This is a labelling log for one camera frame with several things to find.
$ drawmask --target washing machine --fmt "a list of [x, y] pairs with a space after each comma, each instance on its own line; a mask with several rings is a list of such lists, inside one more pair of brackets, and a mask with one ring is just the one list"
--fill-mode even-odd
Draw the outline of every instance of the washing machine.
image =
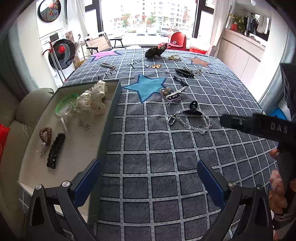
[[39, 38], [67, 29], [65, 0], [37, 0], [36, 21]]
[[[75, 57], [75, 46], [74, 43], [65, 36], [65, 30], [60, 29], [54, 33], [48, 34], [40, 39], [43, 51], [50, 49], [50, 41], [52, 42], [54, 51], [57, 55], [57, 59], [61, 65], [62, 71], [66, 78], [68, 78], [75, 70], [73, 60]], [[52, 57], [49, 51], [45, 52], [44, 58], [47, 61], [48, 67], [52, 76], [54, 77], [54, 81], [57, 87], [61, 87], [63, 85], [58, 71], [63, 78], [63, 75], [60, 70], [57, 70], [54, 66]]]

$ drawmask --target tree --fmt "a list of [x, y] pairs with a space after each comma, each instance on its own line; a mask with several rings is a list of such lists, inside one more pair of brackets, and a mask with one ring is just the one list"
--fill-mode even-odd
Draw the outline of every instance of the tree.
[[123, 20], [122, 20], [122, 26], [123, 27], [128, 26], [128, 19], [131, 16], [131, 14], [130, 13], [126, 13], [126, 14], [122, 14], [121, 16], [123, 18]]
[[154, 14], [155, 12], [151, 12], [150, 17], [148, 18], [148, 21], [150, 22], [150, 26], [156, 22], [155, 20], [156, 16]]

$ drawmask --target couch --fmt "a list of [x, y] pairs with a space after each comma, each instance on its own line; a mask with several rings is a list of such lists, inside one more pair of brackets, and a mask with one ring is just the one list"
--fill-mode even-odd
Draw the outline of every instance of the couch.
[[25, 218], [17, 183], [22, 159], [34, 125], [52, 95], [52, 89], [41, 88], [19, 101], [0, 81], [0, 124], [10, 127], [0, 160], [0, 212], [16, 237], [21, 237]]

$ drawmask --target black hair clip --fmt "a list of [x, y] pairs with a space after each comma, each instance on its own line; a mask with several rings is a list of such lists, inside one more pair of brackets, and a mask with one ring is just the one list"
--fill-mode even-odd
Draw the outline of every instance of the black hair clip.
[[56, 167], [56, 161], [57, 161], [57, 156], [59, 154], [59, 151], [64, 143], [65, 140], [65, 134], [64, 133], [59, 133], [54, 140], [54, 143], [52, 144], [52, 147], [50, 148], [48, 158], [47, 158], [47, 163], [46, 166], [50, 167], [52, 169], [55, 169]]
[[174, 81], [177, 81], [177, 82], [179, 82], [183, 87], [185, 87], [185, 86], [189, 86], [185, 81], [183, 81], [182, 79], [180, 79], [180, 78], [178, 78], [177, 76], [173, 76], [173, 79], [174, 79]]
[[183, 111], [183, 113], [186, 115], [202, 115], [202, 113], [197, 108], [198, 108], [198, 102], [194, 100], [189, 104], [190, 110], [185, 110]]
[[188, 69], [175, 69], [176, 73], [185, 77], [185, 78], [193, 78], [194, 73]]

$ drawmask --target washing machine door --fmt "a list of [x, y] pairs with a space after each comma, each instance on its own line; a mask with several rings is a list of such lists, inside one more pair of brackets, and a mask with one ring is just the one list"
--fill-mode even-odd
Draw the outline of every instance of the washing machine door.
[[37, 10], [39, 18], [46, 22], [53, 22], [61, 13], [61, 3], [59, 0], [43, 0]]
[[[62, 69], [66, 69], [73, 62], [75, 57], [75, 45], [68, 39], [60, 39], [53, 44], [54, 51]], [[48, 60], [50, 65], [55, 69], [52, 57], [49, 54]]]

